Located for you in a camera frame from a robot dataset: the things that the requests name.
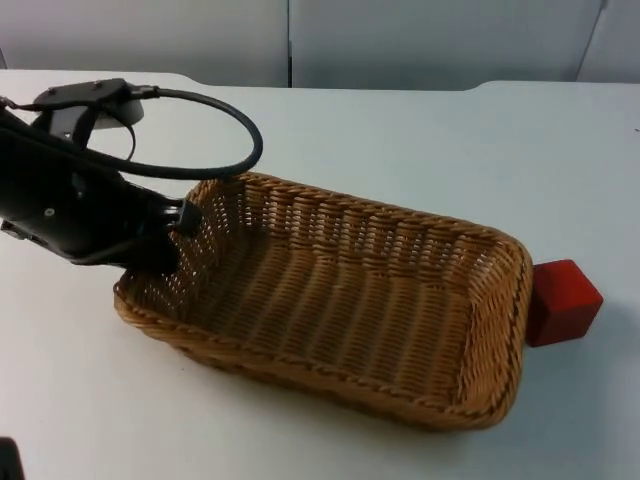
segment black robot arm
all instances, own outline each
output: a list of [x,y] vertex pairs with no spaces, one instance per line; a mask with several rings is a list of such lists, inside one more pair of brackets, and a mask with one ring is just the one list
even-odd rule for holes
[[[163,96],[233,116],[253,139],[251,154],[230,167],[186,169],[129,162],[87,148],[91,132],[105,120],[133,133],[133,124],[142,118],[140,100]],[[39,116],[29,125],[8,108]],[[1,230],[79,265],[171,272],[178,254],[169,233],[194,235],[199,210],[185,199],[127,182],[120,172],[180,180],[227,178],[253,167],[261,154],[262,137],[248,117],[195,93],[113,79],[50,88],[30,105],[0,98]]]

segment black cable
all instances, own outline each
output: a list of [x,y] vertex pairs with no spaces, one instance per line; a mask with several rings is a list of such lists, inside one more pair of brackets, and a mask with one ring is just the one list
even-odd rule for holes
[[[211,168],[183,168],[183,167],[160,167],[156,165],[147,165],[144,163],[131,162],[128,160],[123,160],[121,158],[116,158],[111,155],[106,155],[100,152],[95,152],[97,155],[92,156],[92,161],[96,164],[102,165],[103,167],[112,168],[114,170],[118,170],[120,172],[130,173],[132,175],[138,175],[141,177],[152,177],[152,178],[166,178],[172,180],[211,180],[218,178],[228,178],[235,175],[239,175],[241,173],[246,172],[253,168],[258,160],[260,159],[263,151],[263,140],[262,135],[260,134],[260,130],[256,126],[253,121],[247,117],[244,113],[242,113],[237,108],[225,103],[221,100],[218,100],[213,97],[208,97],[206,95],[201,95],[199,93],[186,92],[182,90],[172,90],[159,88],[156,86],[132,86],[131,87],[131,100],[147,100],[152,98],[177,98],[180,100],[186,100],[189,102],[201,103],[202,105],[206,105],[208,107],[215,108],[216,110],[220,110],[221,112],[226,113],[227,115],[233,117],[235,120],[240,122],[242,126],[249,132],[251,135],[251,139],[253,140],[253,149],[251,153],[241,162],[236,163],[235,165],[229,165],[224,167],[211,167]],[[61,110],[63,108],[71,108],[78,106],[86,106],[93,107],[97,109],[102,109],[103,111],[109,113],[113,116],[113,111],[110,110],[104,103],[96,102],[96,101],[87,101],[87,100],[71,100],[68,102],[60,102],[55,105],[39,105],[39,104],[30,104],[30,105],[18,105],[14,102],[11,102],[8,99],[3,98],[2,104],[19,110],[26,110],[31,112],[42,112],[47,110]],[[133,127],[131,125],[126,125],[126,123],[121,122],[118,118],[114,116],[114,118],[123,123],[129,132],[132,133],[134,149],[135,149],[135,132],[133,131]]]

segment red cube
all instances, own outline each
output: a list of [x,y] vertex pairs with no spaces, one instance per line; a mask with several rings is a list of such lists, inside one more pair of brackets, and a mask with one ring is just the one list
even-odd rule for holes
[[540,347],[584,337],[602,302],[602,295],[572,260],[536,265],[527,343]]

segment wicker basket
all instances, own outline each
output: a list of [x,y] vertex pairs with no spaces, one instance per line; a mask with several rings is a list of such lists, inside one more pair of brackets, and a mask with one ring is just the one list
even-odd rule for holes
[[469,222],[258,174],[199,184],[179,270],[126,272],[116,309],[194,360],[428,429],[511,407],[532,266]]

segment white table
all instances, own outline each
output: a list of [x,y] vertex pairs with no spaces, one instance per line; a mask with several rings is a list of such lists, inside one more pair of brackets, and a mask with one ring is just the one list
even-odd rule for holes
[[[117,75],[3,71],[0,93],[26,102]],[[424,434],[200,367],[116,316],[118,270],[0,235],[0,435],[17,440],[28,480],[638,478],[640,86],[353,92],[122,75],[241,108],[265,137],[259,171],[492,225],[537,262],[571,257],[605,306],[585,339],[527,351],[498,427]],[[205,166],[249,149],[205,107],[145,109],[139,161]],[[124,154],[129,143],[102,131],[92,146]]]

